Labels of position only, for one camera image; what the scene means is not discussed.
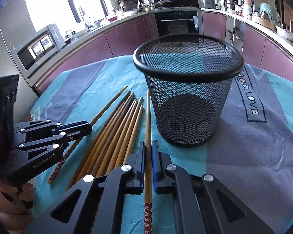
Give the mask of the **person's left hand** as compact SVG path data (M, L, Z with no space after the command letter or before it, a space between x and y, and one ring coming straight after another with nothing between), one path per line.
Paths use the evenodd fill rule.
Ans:
M34 198L32 183L17 188L0 180L0 221L9 233L22 233L33 222Z

